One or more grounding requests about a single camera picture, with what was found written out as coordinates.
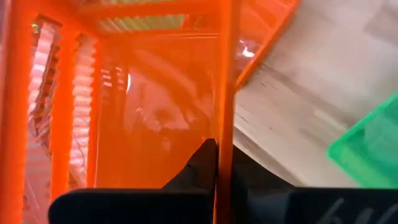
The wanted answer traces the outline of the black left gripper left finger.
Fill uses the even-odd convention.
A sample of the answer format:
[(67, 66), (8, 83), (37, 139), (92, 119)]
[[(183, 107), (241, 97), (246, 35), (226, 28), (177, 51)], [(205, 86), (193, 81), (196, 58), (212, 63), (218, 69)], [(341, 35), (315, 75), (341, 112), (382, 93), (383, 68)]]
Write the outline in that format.
[(207, 139), (160, 189), (80, 189), (52, 202), (48, 221), (80, 223), (213, 223), (218, 146)]

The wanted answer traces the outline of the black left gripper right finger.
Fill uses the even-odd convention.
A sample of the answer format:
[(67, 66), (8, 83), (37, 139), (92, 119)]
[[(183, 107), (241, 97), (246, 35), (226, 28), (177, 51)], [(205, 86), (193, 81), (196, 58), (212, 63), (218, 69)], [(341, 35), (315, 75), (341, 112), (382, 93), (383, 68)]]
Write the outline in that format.
[(397, 223), (396, 189), (295, 187), (233, 148), (235, 223)]

